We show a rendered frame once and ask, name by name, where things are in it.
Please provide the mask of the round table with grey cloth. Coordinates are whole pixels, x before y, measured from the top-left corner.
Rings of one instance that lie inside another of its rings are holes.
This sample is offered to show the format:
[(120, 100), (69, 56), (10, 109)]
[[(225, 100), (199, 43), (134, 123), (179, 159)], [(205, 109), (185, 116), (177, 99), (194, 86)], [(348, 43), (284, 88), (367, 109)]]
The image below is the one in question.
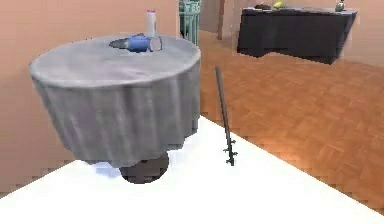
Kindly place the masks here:
[(130, 183), (163, 176), (169, 152), (198, 130), (201, 51), (182, 38), (161, 42), (135, 53), (122, 36), (96, 37), (51, 49), (29, 67), (64, 148)]

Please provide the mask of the green slatted chair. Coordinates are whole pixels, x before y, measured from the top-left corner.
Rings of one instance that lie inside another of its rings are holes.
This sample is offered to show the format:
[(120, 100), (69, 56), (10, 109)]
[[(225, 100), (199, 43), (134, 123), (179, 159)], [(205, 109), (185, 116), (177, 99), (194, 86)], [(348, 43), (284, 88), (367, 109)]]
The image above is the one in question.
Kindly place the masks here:
[(200, 0), (179, 0), (180, 35), (193, 44), (198, 44)]

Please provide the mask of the white bottle with pink cap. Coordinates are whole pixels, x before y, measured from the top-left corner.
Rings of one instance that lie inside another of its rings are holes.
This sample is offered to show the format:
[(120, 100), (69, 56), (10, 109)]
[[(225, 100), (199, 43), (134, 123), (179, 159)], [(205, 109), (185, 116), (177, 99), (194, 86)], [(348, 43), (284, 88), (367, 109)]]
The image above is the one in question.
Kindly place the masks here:
[(156, 35), (156, 11), (148, 10), (147, 11), (147, 34), (150, 37)]

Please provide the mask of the black sideboard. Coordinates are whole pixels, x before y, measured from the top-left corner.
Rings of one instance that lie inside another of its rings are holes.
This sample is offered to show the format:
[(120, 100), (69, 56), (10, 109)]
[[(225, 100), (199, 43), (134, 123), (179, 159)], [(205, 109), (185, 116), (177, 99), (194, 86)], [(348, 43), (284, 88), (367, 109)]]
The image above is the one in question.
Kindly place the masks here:
[(339, 58), (357, 14), (328, 8), (244, 8), (237, 52), (255, 57), (275, 52), (332, 64)]

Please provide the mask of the brown wooden post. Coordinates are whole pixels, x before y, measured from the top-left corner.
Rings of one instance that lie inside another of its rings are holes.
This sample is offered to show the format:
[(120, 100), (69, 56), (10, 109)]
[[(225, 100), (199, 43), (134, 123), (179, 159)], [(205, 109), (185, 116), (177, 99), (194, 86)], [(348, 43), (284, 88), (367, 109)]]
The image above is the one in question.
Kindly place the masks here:
[(218, 26), (217, 26), (217, 39), (223, 38), (223, 24), (224, 24), (225, 0), (219, 0), (218, 11)]

